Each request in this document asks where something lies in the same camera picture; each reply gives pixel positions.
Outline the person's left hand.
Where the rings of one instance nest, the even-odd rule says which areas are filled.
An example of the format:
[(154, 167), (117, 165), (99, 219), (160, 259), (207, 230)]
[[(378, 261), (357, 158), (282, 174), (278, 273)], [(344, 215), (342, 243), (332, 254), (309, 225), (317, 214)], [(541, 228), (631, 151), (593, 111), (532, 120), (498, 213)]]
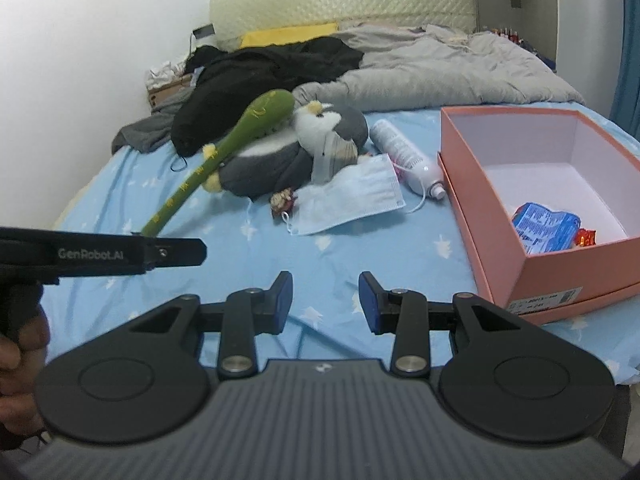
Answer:
[(17, 341), (1, 330), (1, 425), (24, 440), (43, 428), (35, 397), (36, 378), (46, 362), (50, 327), (40, 306), (43, 287), (18, 286), (1, 293), (1, 309), (16, 300), (35, 308), (36, 314), (20, 328)]

